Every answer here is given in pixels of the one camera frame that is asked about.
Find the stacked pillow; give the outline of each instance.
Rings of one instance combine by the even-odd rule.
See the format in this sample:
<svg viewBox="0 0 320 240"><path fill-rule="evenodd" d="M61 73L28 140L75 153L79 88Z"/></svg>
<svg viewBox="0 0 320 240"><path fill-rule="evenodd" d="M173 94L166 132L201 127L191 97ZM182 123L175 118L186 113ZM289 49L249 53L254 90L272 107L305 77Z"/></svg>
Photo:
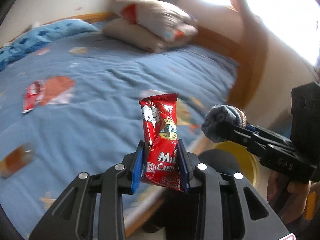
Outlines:
<svg viewBox="0 0 320 240"><path fill-rule="evenodd" d="M177 6L156 0L116 0L113 12L121 18L104 26L105 36L160 53L180 47L197 34L197 21Z"/></svg>

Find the window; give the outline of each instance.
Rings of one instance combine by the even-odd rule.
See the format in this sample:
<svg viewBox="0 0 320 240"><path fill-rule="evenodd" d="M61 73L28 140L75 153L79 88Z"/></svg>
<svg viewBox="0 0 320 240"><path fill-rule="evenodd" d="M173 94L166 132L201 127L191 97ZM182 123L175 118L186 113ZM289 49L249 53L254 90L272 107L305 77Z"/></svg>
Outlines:
<svg viewBox="0 0 320 240"><path fill-rule="evenodd" d="M206 0L230 5L230 0ZM247 0L253 13L312 65L319 55L320 7L315 0Z"/></svg>

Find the silver screw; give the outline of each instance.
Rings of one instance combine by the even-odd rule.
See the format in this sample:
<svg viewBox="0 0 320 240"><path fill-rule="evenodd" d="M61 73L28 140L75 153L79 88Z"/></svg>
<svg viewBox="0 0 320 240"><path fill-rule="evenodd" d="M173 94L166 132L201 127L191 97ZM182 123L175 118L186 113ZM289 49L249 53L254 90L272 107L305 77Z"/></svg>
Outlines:
<svg viewBox="0 0 320 240"><path fill-rule="evenodd" d="M86 179L88 177L88 173L81 172L78 177L79 177L79 179Z"/></svg>
<svg viewBox="0 0 320 240"><path fill-rule="evenodd" d="M123 169L124 169L124 165L123 164L117 164L116 166L115 166L115 169L117 170L117 171L122 171Z"/></svg>
<svg viewBox="0 0 320 240"><path fill-rule="evenodd" d="M233 174L233 176L234 176L236 179L243 179L243 174L240 173L240 172L235 172L235 174Z"/></svg>
<svg viewBox="0 0 320 240"><path fill-rule="evenodd" d="M199 163L197 165L198 169L201 170L201 171L204 171L207 169L207 165L205 165L204 163Z"/></svg>

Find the patterned bedsheet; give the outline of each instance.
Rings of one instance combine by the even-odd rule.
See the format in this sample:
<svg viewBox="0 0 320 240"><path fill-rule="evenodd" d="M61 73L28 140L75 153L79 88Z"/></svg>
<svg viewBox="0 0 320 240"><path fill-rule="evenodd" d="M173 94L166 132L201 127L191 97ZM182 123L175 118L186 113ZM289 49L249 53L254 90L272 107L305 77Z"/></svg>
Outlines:
<svg viewBox="0 0 320 240"><path fill-rule="evenodd" d="M92 32L7 66L0 72L0 160L24 143L35 149L33 162L0 178L0 203L18 232L27 239L78 173L104 172L135 151L143 139L138 100L150 90L179 93L178 136L188 146L210 107L225 102L236 65L201 47L152 54ZM72 80L69 100L22 114L26 87L57 76ZM138 195L124 196L124 209Z"/></svg>

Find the wall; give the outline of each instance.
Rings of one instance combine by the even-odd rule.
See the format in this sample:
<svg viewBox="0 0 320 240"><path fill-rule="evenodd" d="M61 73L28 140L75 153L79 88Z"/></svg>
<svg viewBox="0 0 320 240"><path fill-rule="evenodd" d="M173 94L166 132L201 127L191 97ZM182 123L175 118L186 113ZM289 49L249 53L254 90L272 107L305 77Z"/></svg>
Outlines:
<svg viewBox="0 0 320 240"><path fill-rule="evenodd" d="M176 0L176 5L198 19L199 25L239 42L243 27L239 14L201 0ZM284 111L290 113L291 89L317 80L312 67L273 33L268 35L266 69L245 109L250 123L268 128Z"/></svg>
<svg viewBox="0 0 320 240"><path fill-rule="evenodd" d="M0 46L34 22L110 11L114 0L16 0L0 26Z"/></svg>

